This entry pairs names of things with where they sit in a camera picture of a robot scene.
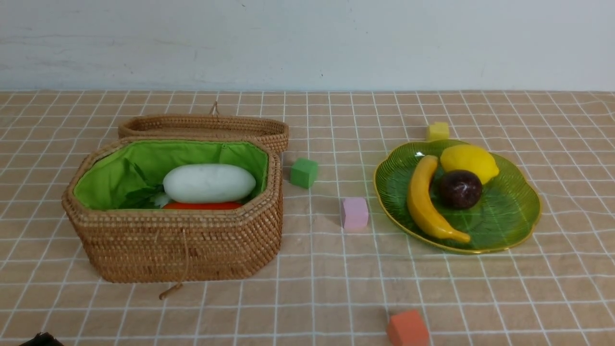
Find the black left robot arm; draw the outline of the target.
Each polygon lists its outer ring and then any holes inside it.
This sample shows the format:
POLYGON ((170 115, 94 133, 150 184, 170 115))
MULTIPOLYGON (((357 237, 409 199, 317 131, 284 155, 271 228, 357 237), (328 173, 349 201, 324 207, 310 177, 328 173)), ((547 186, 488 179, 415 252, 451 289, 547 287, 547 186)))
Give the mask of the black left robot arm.
POLYGON ((19 346, 64 346, 58 339, 47 332, 37 333, 35 337, 21 343, 19 346))

